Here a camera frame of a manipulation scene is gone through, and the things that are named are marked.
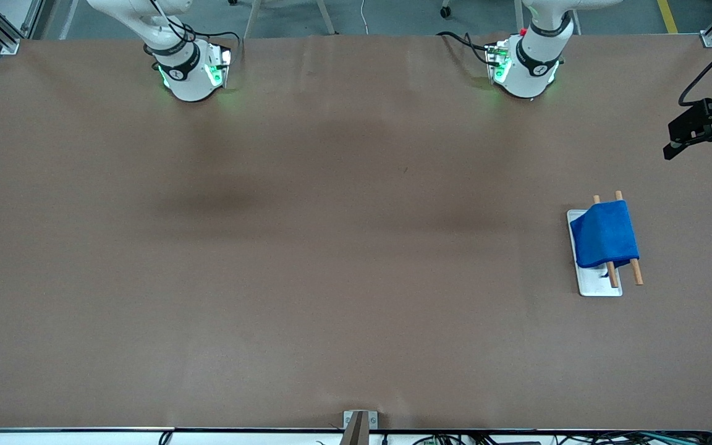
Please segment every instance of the table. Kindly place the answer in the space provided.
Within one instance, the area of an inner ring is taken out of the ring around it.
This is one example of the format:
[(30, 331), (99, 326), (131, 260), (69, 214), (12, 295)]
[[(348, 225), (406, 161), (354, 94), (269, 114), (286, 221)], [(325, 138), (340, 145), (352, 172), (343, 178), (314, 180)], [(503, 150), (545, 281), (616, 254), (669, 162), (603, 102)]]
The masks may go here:
[[(0, 62), (0, 426), (712, 428), (712, 144), (661, 154), (697, 36), (575, 36), (534, 101), (324, 36), (188, 104), (141, 45)], [(645, 285), (586, 299), (565, 212), (615, 189)]]

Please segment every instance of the gray floor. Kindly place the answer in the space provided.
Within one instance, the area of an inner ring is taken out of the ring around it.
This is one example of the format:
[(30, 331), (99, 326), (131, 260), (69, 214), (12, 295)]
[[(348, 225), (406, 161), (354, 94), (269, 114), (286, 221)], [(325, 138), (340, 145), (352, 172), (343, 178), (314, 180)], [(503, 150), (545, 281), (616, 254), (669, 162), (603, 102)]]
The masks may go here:
[[(341, 34), (365, 33), (359, 14), (361, 0), (326, 0), (334, 28)], [(226, 0), (195, 0), (183, 20), (199, 31), (235, 31), (243, 34), (251, 10), (250, 0), (229, 5)], [(515, 28), (512, 0), (452, 0), (452, 17), (438, 14), (440, 0), (365, 0), (364, 14), (371, 34), (432, 35), (453, 31), (473, 35)], [(671, 2), (681, 33), (696, 33), (712, 21), (712, 0)], [(133, 39), (135, 35), (116, 20), (94, 11), (86, 0), (57, 0), (47, 11), (45, 39)], [(579, 12), (584, 34), (666, 33), (656, 0), (625, 0), (610, 8)], [(325, 34), (314, 0), (265, 0), (252, 37)]]

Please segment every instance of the chair leg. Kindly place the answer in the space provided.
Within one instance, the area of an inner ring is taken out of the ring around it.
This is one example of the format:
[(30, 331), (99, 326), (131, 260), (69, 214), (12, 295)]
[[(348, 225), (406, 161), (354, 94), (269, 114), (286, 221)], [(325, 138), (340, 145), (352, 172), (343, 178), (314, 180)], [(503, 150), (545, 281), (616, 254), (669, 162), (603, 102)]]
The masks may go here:
[(518, 31), (523, 29), (523, 5), (520, 0), (515, 0), (515, 28)]
[(335, 34), (334, 25), (331, 25), (331, 17), (328, 17), (328, 9), (324, 0), (317, 0), (317, 7), (320, 9), (320, 15), (323, 16), (323, 22), (326, 22), (326, 29), (329, 34)]
[(248, 39), (252, 34), (252, 27), (255, 25), (255, 22), (257, 22), (257, 14), (260, 13), (260, 6), (262, 3), (263, 0), (253, 0), (252, 2), (252, 11), (249, 12), (249, 21), (246, 22), (246, 32), (244, 33), (245, 39)]

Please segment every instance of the yellow floor line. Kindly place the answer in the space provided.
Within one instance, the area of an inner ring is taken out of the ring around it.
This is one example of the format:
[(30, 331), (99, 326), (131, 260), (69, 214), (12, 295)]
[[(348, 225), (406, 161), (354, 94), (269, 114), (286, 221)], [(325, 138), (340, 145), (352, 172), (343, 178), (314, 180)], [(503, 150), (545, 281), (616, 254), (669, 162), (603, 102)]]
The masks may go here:
[(667, 33), (677, 34), (677, 25), (675, 25), (675, 17), (672, 17), (672, 9), (669, 8), (669, 2), (658, 0), (658, 9), (661, 9), (661, 16), (664, 17)]

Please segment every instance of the green led light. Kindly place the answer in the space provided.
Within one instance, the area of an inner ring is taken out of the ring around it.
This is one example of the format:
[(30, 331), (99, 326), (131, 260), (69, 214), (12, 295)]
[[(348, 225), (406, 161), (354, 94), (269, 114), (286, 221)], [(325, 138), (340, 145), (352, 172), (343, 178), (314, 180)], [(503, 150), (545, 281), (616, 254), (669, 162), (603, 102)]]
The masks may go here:
[(559, 67), (559, 62), (554, 63), (554, 67), (551, 68), (551, 76), (548, 78), (548, 83), (551, 83), (554, 81), (554, 74), (556, 74), (556, 69)]
[(219, 87), (223, 83), (223, 80), (221, 80), (221, 70), (217, 67), (210, 67), (209, 65), (206, 65), (205, 68), (208, 78), (210, 78), (210, 84), (214, 85), (214, 87)]
[(494, 75), (494, 81), (502, 83), (507, 78), (507, 73), (512, 65), (512, 59), (509, 57), (505, 58), (501, 65), (496, 68), (496, 74)]
[(161, 67), (158, 67), (158, 72), (161, 73), (161, 78), (164, 79), (164, 87), (170, 88), (169, 81), (166, 80), (166, 76), (164, 75), (164, 70), (162, 70)]

